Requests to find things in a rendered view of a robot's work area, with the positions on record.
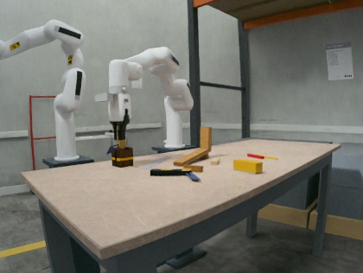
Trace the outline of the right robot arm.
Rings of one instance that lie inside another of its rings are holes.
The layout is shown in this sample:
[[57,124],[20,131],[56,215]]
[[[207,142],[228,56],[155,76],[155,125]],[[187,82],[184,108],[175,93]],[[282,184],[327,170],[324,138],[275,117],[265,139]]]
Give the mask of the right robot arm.
[[85,40],[84,36],[64,22],[51,20],[45,26],[23,31],[9,41],[0,40],[0,60],[56,39],[61,41],[60,46],[67,57],[67,62],[61,78],[63,94],[59,94],[54,100],[57,148],[57,156],[54,160],[64,162],[80,158],[76,156],[73,112],[80,107],[86,86],[86,75],[82,70],[83,55],[80,51]]

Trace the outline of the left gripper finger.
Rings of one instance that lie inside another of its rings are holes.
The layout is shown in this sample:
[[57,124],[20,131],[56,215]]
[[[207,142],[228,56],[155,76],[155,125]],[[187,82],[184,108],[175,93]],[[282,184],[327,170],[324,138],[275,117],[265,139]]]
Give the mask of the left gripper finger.
[[113,125],[113,129],[114,129],[114,140],[117,140],[117,125],[118,125],[118,121],[110,121],[110,124]]
[[[124,110],[124,121],[118,121],[118,140],[125,140],[126,125],[130,123],[127,110]],[[121,124],[122,123],[122,124]]]

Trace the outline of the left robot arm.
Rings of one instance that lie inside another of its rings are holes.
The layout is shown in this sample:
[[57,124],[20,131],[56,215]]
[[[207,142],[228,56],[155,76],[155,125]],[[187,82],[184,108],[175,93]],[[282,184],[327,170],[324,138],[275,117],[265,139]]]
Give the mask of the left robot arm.
[[164,147],[185,147],[182,144],[182,116],[178,111],[191,110],[194,101],[189,83],[174,77],[173,73],[177,73],[179,67],[178,60],[166,47],[151,48],[125,60],[112,60],[109,65],[109,93],[95,95],[95,102],[112,101],[113,94],[129,94],[129,81],[140,79],[143,71],[149,70],[159,78],[163,93],[168,96],[164,100],[167,124]]

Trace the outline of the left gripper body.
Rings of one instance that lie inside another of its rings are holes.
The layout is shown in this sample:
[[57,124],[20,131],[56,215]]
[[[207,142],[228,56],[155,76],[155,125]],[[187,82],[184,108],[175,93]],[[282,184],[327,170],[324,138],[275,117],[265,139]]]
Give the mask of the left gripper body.
[[131,121],[131,99],[128,93],[113,94],[113,101],[109,101],[108,115],[110,121],[123,121],[124,109],[127,110]]

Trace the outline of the black sliding bevel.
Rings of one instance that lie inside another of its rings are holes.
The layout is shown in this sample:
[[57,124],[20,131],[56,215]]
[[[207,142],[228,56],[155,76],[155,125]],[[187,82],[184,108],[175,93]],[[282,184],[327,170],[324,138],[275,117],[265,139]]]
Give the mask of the black sliding bevel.
[[198,176],[191,172],[192,169],[190,168],[152,168],[150,176],[188,176],[190,179],[201,181]]

